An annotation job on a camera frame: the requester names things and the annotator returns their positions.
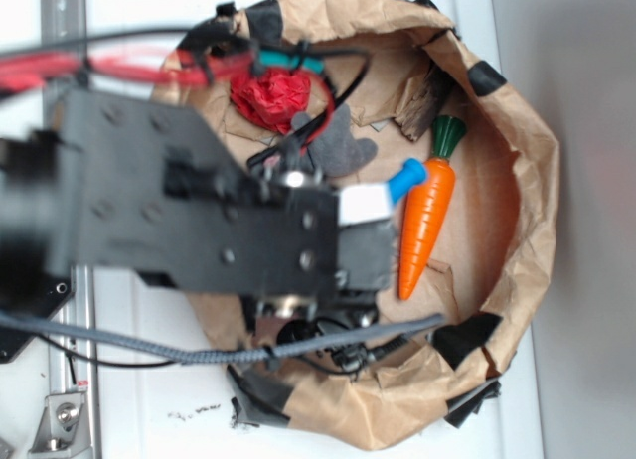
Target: blue handle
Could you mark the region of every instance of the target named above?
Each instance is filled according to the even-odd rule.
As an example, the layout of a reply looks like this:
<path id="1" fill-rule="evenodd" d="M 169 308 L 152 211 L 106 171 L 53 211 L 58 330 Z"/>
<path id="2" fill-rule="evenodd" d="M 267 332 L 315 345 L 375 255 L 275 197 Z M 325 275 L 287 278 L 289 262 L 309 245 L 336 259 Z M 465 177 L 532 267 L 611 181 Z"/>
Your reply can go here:
<path id="1" fill-rule="evenodd" d="M 407 159 L 402 170 L 387 181 L 393 203 L 396 204 L 411 188 L 423 183 L 427 178 L 428 173 L 423 164 L 414 158 Z"/>

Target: gray braided cable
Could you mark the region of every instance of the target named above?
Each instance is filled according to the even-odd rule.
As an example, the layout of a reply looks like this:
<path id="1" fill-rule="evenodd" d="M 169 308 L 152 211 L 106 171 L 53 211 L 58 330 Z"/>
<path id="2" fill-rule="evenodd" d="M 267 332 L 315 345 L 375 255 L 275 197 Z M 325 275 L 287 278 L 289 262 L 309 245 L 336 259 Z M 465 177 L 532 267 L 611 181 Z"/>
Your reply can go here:
<path id="1" fill-rule="evenodd" d="M 326 348 L 363 343 L 379 337 L 428 330 L 441 325 L 443 321 L 444 317 L 440 314 L 436 314 L 420 320 L 386 325 L 372 325 L 367 328 L 358 328 L 342 333 L 324 335 L 309 340 L 279 345 L 271 349 L 256 348 L 254 350 L 236 350 L 229 352 L 224 350 L 187 351 L 118 333 L 88 329 L 75 325 L 65 325 L 37 317 L 17 317 L 0 310 L 0 327 L 3 328 L 42 335 L 61 335 L 82 340 L 91 340 L 97 343 L 147 353 L 187 365 L 254 363 L 269 360 L 271 357 L 297 357 Z"/>

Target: gray wall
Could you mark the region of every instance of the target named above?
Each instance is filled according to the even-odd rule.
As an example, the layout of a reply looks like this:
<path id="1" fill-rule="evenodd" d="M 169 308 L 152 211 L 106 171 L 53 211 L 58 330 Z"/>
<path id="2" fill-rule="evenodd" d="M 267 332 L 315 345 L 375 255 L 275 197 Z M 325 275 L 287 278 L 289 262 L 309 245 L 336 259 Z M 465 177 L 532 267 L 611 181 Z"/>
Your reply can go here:
<path id="1" fill-rule="evenodd" d="M 549 459 L 636 457 L 636 0 L 493 0 L 504 75 L 562 141 L 534 324 Z"/>

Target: metal bracket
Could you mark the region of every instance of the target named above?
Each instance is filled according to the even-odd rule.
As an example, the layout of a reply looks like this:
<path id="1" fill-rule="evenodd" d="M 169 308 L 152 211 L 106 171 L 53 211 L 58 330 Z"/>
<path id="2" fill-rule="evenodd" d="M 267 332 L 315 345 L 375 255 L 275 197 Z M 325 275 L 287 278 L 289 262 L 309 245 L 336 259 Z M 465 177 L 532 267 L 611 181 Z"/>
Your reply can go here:
<path id="1" fill-rule="evenodd" d="M 70 459 L 89 447 L 90 427 L 84 393 L 47 396 L 29 459 Z"/>

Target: green carrot top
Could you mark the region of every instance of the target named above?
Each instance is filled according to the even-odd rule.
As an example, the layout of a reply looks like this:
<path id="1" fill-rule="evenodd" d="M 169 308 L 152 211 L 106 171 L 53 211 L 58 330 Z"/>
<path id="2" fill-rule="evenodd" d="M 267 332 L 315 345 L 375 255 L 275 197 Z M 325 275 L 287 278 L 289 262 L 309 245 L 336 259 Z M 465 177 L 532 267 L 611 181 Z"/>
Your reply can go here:
<path id="1" fill-rule="evenodd" d="M 433 121 L 433 157 L 448 159 L 466 134 L 466 124 L 453 116 L 437 116 Z"/>

